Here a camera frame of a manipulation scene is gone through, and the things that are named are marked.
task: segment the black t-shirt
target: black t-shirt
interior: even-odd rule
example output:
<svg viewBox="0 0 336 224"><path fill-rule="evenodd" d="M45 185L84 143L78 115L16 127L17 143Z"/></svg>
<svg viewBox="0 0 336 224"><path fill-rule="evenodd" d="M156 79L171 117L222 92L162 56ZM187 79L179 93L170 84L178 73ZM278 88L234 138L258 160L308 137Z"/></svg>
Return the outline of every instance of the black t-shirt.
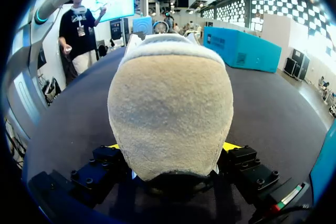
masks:
<svg viewBox="0 0 336 224"><path fill-rule="evenodd" d="M84 36L79 36L77 28L79 27L79 21L84 26ZM95 49L90 39L89 27L94 27L95 19L88 9L84 14L76 15L73 10L69 10L63 14L61 24L59 27L59 36L64 37L66 43L72 47L70 52L70 58L73 60L77 56Z"/></svg>

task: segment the man's right hand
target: man's right hand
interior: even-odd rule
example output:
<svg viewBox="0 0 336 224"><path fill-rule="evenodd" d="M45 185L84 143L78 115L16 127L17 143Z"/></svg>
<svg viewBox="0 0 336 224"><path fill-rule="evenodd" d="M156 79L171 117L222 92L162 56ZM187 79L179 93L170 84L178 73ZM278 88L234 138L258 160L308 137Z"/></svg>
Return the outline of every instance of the man's right hand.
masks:
<svg viewBox="0 0 336 224"><path fill-rule="evenodd" d="M71 47L70 45L65 44L65 45L63 46L63 53L64 53L65 55L68 55L68 54L70 53L71 50L72 50L72 47Z"/></svg>

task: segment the yellow trim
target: yellow trim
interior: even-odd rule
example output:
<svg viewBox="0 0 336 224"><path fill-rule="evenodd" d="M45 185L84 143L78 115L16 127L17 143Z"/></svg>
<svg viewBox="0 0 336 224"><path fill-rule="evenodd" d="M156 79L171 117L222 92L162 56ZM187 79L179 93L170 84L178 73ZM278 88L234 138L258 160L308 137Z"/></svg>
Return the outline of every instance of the yellow trim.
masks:
<svg viewBox="0 0 336 224"><path fill-rule="evenodd" d="M113 144L113 145L108 146L108 148L113 148L113 147L119 149L118 144ZM234 145L234 144L230 144L230 143L226 143L226 142L223 145L223 149L227 152L229 150L232 150L233 148L241 148L241 147L238 146L238 145Z"/></svg>

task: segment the name badge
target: name badge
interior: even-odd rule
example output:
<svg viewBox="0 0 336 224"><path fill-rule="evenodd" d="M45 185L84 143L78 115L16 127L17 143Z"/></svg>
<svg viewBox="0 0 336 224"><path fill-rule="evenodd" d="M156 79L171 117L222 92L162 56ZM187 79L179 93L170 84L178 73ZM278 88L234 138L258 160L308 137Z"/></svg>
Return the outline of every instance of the name badge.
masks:
<svg viewBox="0 0 336 224"><path fill-rule="evenodd" d="M85 36L84 26L77 27L77 32L79 37Z"/></svg>

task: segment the beige fuzzy cover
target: beige fuzzy cover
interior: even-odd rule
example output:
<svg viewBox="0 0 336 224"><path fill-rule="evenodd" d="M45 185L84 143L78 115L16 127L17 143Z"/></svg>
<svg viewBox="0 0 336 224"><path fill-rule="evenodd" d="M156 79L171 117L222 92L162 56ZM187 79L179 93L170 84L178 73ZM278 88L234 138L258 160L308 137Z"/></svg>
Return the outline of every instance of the beige fuzzy cover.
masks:
<svg viewBox="0 0 336 224"><path fill-rule="evenodd" d="M159 55L131 59L115 74L109 120L128 165L142 180L170 171L208 175L233 117L225 66Z"/></svg>

